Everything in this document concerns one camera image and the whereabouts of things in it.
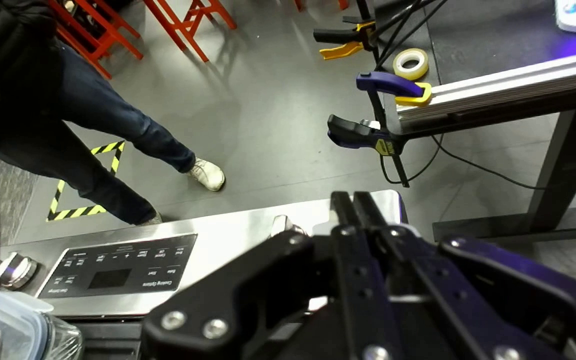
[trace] tape roll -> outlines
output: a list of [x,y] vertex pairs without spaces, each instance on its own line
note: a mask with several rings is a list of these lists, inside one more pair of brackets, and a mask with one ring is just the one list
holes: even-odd
[[[412,68],[405,68],[404,64],[411,60],[418,62]],[[395,75],[411,81],[417,80],[428,72],[428,55],[421,48],[403,50],[395,56],[392,68],[395,69]]]

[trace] jeans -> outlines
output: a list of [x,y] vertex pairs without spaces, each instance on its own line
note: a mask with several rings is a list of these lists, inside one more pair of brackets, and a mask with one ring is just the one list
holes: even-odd
[[0,159],[31,173],[64,180],[79,196],[126,223],[144,223],[155,216],[153,206],[112,176],[64,121],[122,137],[179,173],[192,169],[195,154],[123,100],[72,48],[60,45],[63,74],[55,100],[42,114],[14,114],[0,124]]

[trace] black table leg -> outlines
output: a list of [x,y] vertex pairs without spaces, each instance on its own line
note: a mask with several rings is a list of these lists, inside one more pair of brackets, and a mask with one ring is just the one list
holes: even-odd
[[559,115],[528,212],[432,224],[435,241],[464,234],[498,244],[576,239],[576,110]]

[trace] stove control panel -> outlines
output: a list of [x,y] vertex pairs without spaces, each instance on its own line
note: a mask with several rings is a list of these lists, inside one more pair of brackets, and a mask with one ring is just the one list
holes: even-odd
[[176,290],[197,234],[68,249],[39,298]]

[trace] white sneaker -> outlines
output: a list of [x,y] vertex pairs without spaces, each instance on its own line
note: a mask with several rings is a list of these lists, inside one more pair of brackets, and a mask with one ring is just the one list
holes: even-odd
[[148,221],[144,221],[142,223],[138,223],[137,226],[146,226],[146,225],[157,225],[162,224],[164,220],[162,219],[162,214],[155,210],[156,214],[155,217],[149,219]]
[[197,157],[188,176],[200,182],[206,189],[218,192],[226,182],[226,175],[219,166]]

